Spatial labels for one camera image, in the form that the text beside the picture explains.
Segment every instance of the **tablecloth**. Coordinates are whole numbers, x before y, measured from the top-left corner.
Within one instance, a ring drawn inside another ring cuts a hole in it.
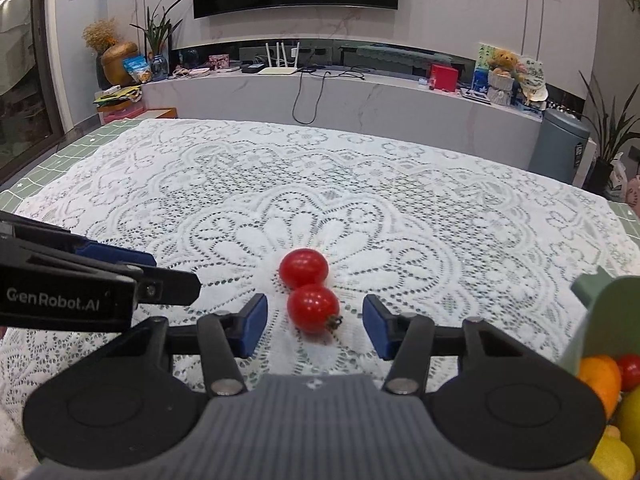
[[[140,305],[134,322],[160,315],[187,324],[265,293],[264,335],[254,357],[239,362],[250,388],[267,372],[364,372],[381,381],[388,364],[361,320],[368,293],[395,313],[442,325],[482,316],[556,359],[584,315],[571,282],[596,265],[613,275],[640,272],[640,250],[600,197],[460,153],[281,124],[143,121],[17,213],[198,274],[194,304]],[[331,335],[302,336],[287,319],[277,269],[298,247],[329,261],[327,284],[344,316]],[[23,469],[33,465],[20,433],[26,397],[111,337],[9,329],[0,344],[0,415],[8,421],[0,463],[4,454]],[[198,363],[176,358],[175,375],[203,389]],[[455,370],[455,359],[434,359],[428,388]]]

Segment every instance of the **green checkered tablecloth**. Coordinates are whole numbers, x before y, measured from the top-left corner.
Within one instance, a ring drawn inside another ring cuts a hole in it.
[[[23,199],[35,195],[49,182],[64,175],[78,160],[87,158],[98,147],[111,142],[122,132],[141,122],[142,120],[136,119],[113,121],[51,155],[11,188],[0,192],[0,210],[14,212]],[[609,205],[620,219],[628,236],[640,247],[640,221],[636,214],[627,204],[609,202]]]

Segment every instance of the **power cord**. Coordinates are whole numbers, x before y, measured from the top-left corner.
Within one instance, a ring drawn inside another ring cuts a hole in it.
[[[320,98],[322,97],[322,92],[324,91],[324,82],[327,79],[331,79],[331,78],[335,78],[335,77],[347,77],[347,78],[353,78],[353,79],[364,79],[364,75],[366,73],[369,73],[370,70],[366,67],[363,66],[352,66],[351,68],[344,70],[343,72],[340,72],[338,74],[331,74],[331,72],[329,70],[325,70],[324,73],[322,75],[318,75],[315,72],[318,69],[322,69],[324,67],[322,66],[307,66],[307,67],[302,67],[298,69],[298,72],[300,72],[300,79],[299,79],[299,83],[298,83],[298,94],[296,95],[296,100],[293,101],[293,108],[291,109],[291,117],[293,118],[294,121],[296,121],[298,124],[302,124],[303,126],[309,126],[310,124],[312,124],[315,120],[316,117],[318,116],[318,105],[320,104]],[[314,116],[313,118],[308,122],[305,123],[304,121],[300,121],[297,117],[296,117],[296,106],[298,105],[298,99],[300,99],[300,94],[302,93],[302,76],[303,74],[311,74],[315,77],[321,77],[322,78],[322,84],[320,85],[320,93],[318,94],[318,99],[316,99],[316,106],[314,107]]]

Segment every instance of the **red box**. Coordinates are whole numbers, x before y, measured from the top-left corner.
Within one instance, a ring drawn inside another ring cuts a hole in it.
[[[450,66],[431,65],[433,88],[445,92],[455,92],[458,82],[458,71]]]

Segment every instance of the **gray trash can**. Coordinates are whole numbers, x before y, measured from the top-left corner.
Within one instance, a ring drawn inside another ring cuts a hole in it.
[[[578,119],[558,110],[547,110],[529,171],[571,184],[589,135],[588,127]]]

